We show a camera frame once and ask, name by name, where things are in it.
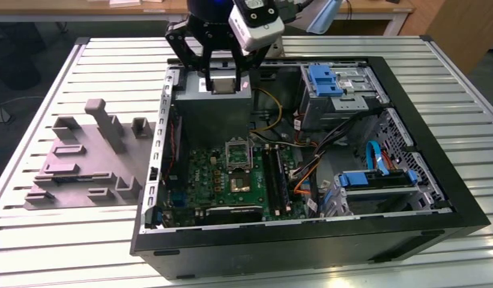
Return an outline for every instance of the motherboard chip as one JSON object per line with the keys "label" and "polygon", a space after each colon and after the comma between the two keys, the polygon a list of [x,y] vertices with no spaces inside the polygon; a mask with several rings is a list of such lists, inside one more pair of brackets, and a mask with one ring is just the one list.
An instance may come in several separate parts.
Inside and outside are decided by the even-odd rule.
{"label": "motherboard chip", "polygon": [[230,174],[230,192],[250,192],[250,174],[238,172]]}

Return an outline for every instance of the wooden cabinet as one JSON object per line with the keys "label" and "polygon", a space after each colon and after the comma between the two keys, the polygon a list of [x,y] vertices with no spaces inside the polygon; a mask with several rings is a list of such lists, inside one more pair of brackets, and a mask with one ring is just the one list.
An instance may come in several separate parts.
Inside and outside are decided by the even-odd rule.
{"label": "wooden cabinet", "polygon": [[428,34],[464,74],[493,47],[493,0],[410,0],[400,35]]}

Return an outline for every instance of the slotted metal tabletop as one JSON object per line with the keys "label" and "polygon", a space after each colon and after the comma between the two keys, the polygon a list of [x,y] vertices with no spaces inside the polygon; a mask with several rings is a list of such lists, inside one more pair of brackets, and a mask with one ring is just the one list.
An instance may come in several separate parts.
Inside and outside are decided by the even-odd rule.
{"label": "slotted metal tabletop", "polygon": [[[198,50],[198,43],[190,42]],[[385,57],[492,225],[402,262],[169,282],[132,257],[135,206],[27,211],[58,116],[107,101],[120,122],[155,120],[166,60],[162,38],[91,39],[75,45],[0,178],[0,287],[458,287],[493,286],[493,108],[434,43],[418,37],[285,37],[286,56]]]}

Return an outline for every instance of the motherboard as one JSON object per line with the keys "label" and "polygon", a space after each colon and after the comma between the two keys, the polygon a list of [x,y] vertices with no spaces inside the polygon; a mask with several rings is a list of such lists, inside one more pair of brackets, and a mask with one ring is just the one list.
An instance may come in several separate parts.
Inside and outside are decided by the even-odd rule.
{"label": "motherboard", "polygon": [[[302,199],[287,183],[295,167],[291,149],[229,144],[190,151],[187,189],[170,194],[174,226],[226,224],[231,214],[238,222],[305,218]],[[241,168],[230,165],[246,162]]]}

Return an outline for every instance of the ram slot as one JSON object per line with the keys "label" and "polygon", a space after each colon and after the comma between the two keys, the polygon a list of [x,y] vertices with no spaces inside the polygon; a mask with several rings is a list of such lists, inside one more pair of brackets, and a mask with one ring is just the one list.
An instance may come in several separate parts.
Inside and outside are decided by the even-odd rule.
{"label": "ram slot", "polygon": [[291,210],[291,203],[289,199],[289,189],[287,189],[287,179],[286,173],[283,171],[283,163],[282,157],[279,156],[279,149],[278,147],[271,150],[271,155],[274,158],[274,165],[275,165],[275,180],[277,180],[277,189],[278,189],[278,197],[279,202],[282,203],[282,210],[289,212]]}
{"label": "ram slot", "polygon": [[275,170],[271,166],[271,157],[270,157],[270,148],[266,148],[262,151],[262,165],[263,165],[263,178],[266,180],[266,192],[267,192],[267,201],[270,206],[270,211],[274,215],[279,215],[281,205],[279,205],[279,197],[277,195],[277,186],[275,186]]}

